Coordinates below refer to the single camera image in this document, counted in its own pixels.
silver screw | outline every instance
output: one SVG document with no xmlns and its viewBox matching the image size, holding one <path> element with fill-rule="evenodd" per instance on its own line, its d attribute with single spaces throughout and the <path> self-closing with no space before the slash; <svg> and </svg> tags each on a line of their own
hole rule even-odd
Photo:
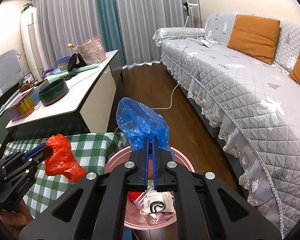
<svg viewBox="0 0 300 240">
<path fill-rule="evenodd" d="M 213 172 L 209 171 L 205 174 L 207 179 L 214 179 L 216 176 Z"/>
<path fill-rule="evenodd" d="M 134 167 L 134 162 L 128 161 L 124 164 L 124 166 L 128 169 L 133 168 Z"/>
<path fill-rule="evenodd" d="M 97 177 L 97 175 L 94 172 L 89 172 L 86 177 L 88 180 L 93 180 Z"/>
<path fill-rule="evenodd" d="M 177 163 L 176 162 L 167 162 L 167 166 L 169 168 L 175 168 L 177 166 Z"/>
</svg>

blue plastic bag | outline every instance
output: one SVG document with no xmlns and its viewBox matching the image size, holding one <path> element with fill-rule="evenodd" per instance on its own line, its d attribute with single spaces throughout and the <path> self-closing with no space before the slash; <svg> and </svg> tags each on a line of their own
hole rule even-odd
<svg viewBox="0 0 300 240">
<path fill-rule="evenodd" d="M 164 118 L 149 106 L 131 98 L 122 98 L 118 104 L 116 119 L 120 130 L 128 137 L 134 151 L 142 149 L 144 137 L 152 141 L 153 137 L 157 136 L 159 148 L 171 152 L 174 158 L 168 146 L 169 126 Z"/>
</svg>

green plant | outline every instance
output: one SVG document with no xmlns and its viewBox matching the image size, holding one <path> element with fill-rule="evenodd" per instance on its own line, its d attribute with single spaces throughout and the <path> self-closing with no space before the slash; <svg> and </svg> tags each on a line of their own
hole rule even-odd
<svg viewBox="0 0 300 240">
<path fill-rule="evenodd" d="M 23 6 L 23 9 L 22 9 L 22 13 L 24 11 L 26 11 L 27 9 L 29 9 L 31 7 L 33 7 L 33 3 L 29 2 L 29 3 L 26 3 L 24 6 Z"/>
</svg>

green checkered tablecloth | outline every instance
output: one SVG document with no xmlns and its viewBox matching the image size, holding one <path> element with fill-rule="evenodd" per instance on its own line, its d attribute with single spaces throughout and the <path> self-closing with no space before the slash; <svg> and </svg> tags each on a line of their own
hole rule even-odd
<svg viewBox="0 0 300 240">
<path fill-rule="evenodd" d="M 71 150 L 77 162 L 86 172 L 102 174 L 108 158 L 127 146 L 123 133 L 88 133 L 66 136 L 71 143 Z M 47 139 L 24 140 L 8 143 L 4 157 L 16 150 L 31 150 Z M 60 197 L 73 183 L 63 175 L 47 176 L 44 163 L 38 165 L 35 174 L 36 183 L 26 193 L 23 200 L 36 217 L 53 201 Z"/>
</svg>

dark brown floor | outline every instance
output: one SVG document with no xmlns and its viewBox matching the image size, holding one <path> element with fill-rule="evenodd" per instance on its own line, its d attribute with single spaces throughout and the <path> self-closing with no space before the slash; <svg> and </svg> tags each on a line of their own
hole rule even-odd
<svg viewBox="0 0 300 240">
<path fill-rule="evenodd" d="M 170 95 L 176 83 L 162 64 L 126 68 L 122 73 L 124 85 L 118 86 L 115 102 L 125 96 L 151 108 L 170 105 Z M 115 123 L 116 106 L 112 109 L 109 131 L 114 131 L 117 127 Z M 172 108 L 156 110 L 156 112 L 161 114 L 169 125 L 169 145 L 180 150 L 190 160 L 196 173 L 213 171 L 233 189 L 242 193 L 216 138 L 210 136 L 180 88 L 177 88 L 173 94 Z M 176 225 L 171 225 L 165 230 L 137 232 L 137 235 L 139 240 L 150 239 L 150 236 L 152 240 L 177 239 Z"/>
</svg>

